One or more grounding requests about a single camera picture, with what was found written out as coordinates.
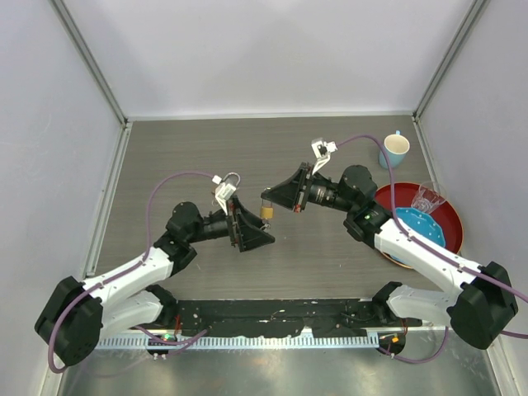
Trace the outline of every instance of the padlock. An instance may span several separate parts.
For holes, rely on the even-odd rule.
[[[273,204],[269,201],[266,201],[266,202],[262,200],[261,219],[263,220],[273,219]]]

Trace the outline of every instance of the blue plate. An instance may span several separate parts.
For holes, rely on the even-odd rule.
[[[414,208],[396,208],[396,214],[403,222],[417,233],[423,235],[437,245],[446,247],[446,239],[442,227],[427,213]],[[394,260],[405,264],[396,257]]]

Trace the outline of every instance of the red tray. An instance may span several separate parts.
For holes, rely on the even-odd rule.
[[[396,183],[394,185],[396,206],[411,206],[418,187],[419,185],[414,183]],[[384,186],[377,190],[375,198],[383,207],[390,210],[390,186]],[[455,208],[446,201],[432,212],[431,216],[442,227],[445,248],[450,252],[458,253],[464,241],[464,228]]]

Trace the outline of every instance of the blue mug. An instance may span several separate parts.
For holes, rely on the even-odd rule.
[[[389,161],[391,167],[397,167],[405,158],[405,154],[408,153],[411,148],[409,141],[404,138],[400,131],[397,130],[395,134],[387,136],[383,142],[385,150],[389,155]],[[379,151],[379,165],[387,169],[387,162],[381,150]]]

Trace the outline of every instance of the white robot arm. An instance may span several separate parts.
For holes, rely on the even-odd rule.
[[[317,147],[334,147],[322,139],[314,142]],[[375,201],[377,188],[368,169],[361,165],[348,167],[339,182],[333,182],[314,172],[314,165],[301,163],[292,177],[266,189],[261,198],[297,213],[303,211],[308,202],[345,212],[343,225],[356,241],[398,257],[443,290],[416,290],[390,282],[373,298],[378,305],[379,319],[427,320],[453,328],[474,347],[488,348],[516,315],[515,297],[460,268],[511,285],[507,271],[495,262],[482,266],[448,252],[402,224],[401,220],[403,228],[400,228],[392,212]],[[442,257],[457,266],[450,265]]]
[[[155,284],[189,265],[196,256],[191,243],[228,237],[240,252],[246,252],[275,242],[262,220],[240,203],[230,175],[213,179],[218,184],[214,196],[222,209],[202,217],[195,204],[182,202],[148,254],[84,281],[70,276],[59,282],[35,330],[49,344],[53,331],[57,332],[54,353],[66,366],[82,361],[102,338],[141,323],[168,325],[176,315],[177,302]],[[79,298],[57,330],[59,316]]]

